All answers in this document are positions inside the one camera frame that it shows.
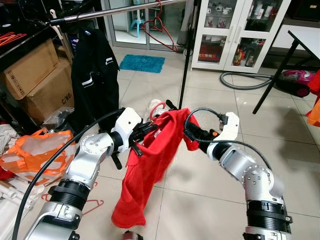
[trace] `pink vacuum cleaner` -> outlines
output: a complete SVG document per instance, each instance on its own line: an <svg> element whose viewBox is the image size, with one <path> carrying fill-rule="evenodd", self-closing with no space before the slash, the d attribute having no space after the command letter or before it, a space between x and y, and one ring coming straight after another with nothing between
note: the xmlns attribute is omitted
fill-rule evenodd
<svg viewBox="0 0 320 240"><path fill-rule="evenodd" d="M314 74L304 70L288 70L281 73L276 85L297 97L303 98L310 93L308 83L312 80Z"/></svg>

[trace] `black jacket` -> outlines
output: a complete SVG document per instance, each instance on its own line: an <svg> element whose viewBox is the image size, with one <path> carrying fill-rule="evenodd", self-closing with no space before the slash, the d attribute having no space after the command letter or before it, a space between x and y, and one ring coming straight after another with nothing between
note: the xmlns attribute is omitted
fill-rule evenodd
<svg viewBox="0 0 320 240"><path fill-rule="evenodd" d="M119 109L118 63L103 32L81 28L72 63L74 113L67 120L75 133L103 115ZM116 118L100 122L110 131Z"/></svg>

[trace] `vacuum cleaner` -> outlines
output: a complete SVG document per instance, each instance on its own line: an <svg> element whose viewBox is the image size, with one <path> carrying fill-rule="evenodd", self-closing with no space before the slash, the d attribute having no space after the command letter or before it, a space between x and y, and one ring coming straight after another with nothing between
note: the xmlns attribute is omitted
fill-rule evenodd
<svg viewBox="0 0 320 240"><path fill-rule="evenodd" d="M227 75L239 75L239 76L245 76L245 77L250 77L250 78L264 78L268 79L267 81L254 85L254 86L236 86L233 84L228 83L224 77ZM281 90L303 98L310 93L310 88L308 87L308 83L313 79L314 74L310 71L305 71L305 70L288 70L284 71L281 73L278 81L276 81L276 85L278 88ZM273 76L270 75L264 75L264 74L252 74L252 73L241 73L241 72L224 72L220 75L220 81L223 85L236 89L236 90L254 90L254 89L259 89L264 86L267 86Z"/></svg>

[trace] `vacuum hose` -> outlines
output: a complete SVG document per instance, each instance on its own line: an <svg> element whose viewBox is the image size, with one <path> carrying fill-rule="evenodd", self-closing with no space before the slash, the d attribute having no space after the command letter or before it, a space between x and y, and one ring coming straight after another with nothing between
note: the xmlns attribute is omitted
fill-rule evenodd
<svg viewBox="0 0 320 240"><path fill-rule="evenodd" d="M254 85L254 86L236 86L233 85L231 83L228 83L224 77L228 76L228 75L239 75L239 76L245 76L245 77L249 77L249 78L264 78L264 79L268 79L267 81L265 81L264 83L258 84L258 85ZM224 72L220 75L220 82L227 86L228 88L231 89L236 89L236 90L254 90L254 89L259 89L262 88L264 86L267 86L271 81L272 81L273 76L270 75L264 75L264 74L254 74L254 73L242 73L242 72Z"/></svg>

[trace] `white table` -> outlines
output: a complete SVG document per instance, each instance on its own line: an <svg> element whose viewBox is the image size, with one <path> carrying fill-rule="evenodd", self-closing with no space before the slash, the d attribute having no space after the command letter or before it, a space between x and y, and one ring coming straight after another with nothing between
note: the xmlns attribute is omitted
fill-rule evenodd
<svg viewBox="0 0 320 240"><path fill-rule="evenodd" d="M266 97L268 96L269 92L275 85L276 81L279 79L279 76L282 73L282 71L284 69L290 69L290 67L292 67L292 66L288 66L287 64L298 45L301 45L311 55L311 57L308 58L307 61L311 59L317 59L318 61L320 61L320 28L316 28L316 30L312 32L303 31L303 30L289 30L288 33L294 39L292 46L289 49L288 53L286 54L280 67L276 71L275 75L273 76L272 81L270 82L267 89L265 90L262 97L260 98L259 102L255 106L255 109L253 110L253 114L256 114L258 112L262 103L265 101Z"/></svg>

